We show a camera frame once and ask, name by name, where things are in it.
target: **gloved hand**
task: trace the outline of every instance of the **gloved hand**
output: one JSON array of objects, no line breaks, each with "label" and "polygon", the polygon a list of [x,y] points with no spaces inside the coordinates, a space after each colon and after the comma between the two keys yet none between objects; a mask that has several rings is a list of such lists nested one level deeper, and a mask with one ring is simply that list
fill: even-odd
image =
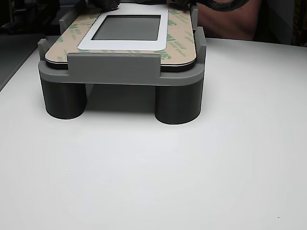
[{"label": "gloved hand", "polygon": [[[104,10],[113,10],[118,7],[120,0],[89,0],[95,7]],[[158,4],[163,3],[164,0],[136,0],[136,3],[140,4]],[[179,6],[186,6],[190,2],[194,1],[203,4],[215,11],[228,12],[234,11],[242,6],[244,6],[249,0],[232,0],[229,2],[216,2],[214,0],[172,0]]]}]

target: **white frame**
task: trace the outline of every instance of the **white frame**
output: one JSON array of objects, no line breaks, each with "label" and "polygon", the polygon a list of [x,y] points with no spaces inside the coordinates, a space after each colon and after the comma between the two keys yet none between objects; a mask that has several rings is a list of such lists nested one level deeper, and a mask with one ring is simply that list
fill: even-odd
[{"label": "white frame", "polygon": [[[158,15],[160,24],[156,41],[136,40],[92,40],[97,30],[109,15]],[[78,45],[81,50],[148,50],[156,51],[166,48],[168,24],[168,4],[141,5],[121,3],[117,10],[102,13],[89,32]]]}]

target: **tan release liner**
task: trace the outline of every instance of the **tan release liner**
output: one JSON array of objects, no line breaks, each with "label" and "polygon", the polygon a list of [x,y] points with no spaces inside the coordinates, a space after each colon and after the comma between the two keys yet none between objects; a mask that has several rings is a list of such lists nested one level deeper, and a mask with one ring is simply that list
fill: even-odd
[{"label": "tan release liner", "polygon": [[87,9],[81,14],[46,53],[51,63],[67,63],[68,53],[156,53],[161,54],[162,66],[184,66],[196,59],[194,36],[189,11],[169,6],[167,44],[164,50],[80,50],[79,43],[101,14],[99,9]]}]

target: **dark gray cylindrical leg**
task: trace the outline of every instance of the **dark gray cylindrical leg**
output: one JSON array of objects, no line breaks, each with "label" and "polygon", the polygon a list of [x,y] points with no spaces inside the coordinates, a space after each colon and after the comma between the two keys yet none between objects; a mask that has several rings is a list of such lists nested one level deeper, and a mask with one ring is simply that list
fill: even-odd
[{"label": "dark gray cylindrical leg", "polygon": [[191,85],[156,86],[155,117],[178,125],[194,120],[201,112],[203,78]]},{"label": "dark gray cylindrical leg", "polygon": [[47,112],[59,119],[80,116],[87,103],[85,84],[54,83],[41,79]]}]

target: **white tabletop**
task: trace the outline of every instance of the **white tabletop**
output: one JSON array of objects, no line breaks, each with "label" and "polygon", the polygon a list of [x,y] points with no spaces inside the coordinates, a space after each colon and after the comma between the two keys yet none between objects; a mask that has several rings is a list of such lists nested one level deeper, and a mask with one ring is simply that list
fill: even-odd
[{"label": "white tabletop", "polygon": [[38,62],[0,92],[1,230],[307,229],[306,48],[208,39],[202,112],[179,126],[151,87],[94,86],[52,118]]}]

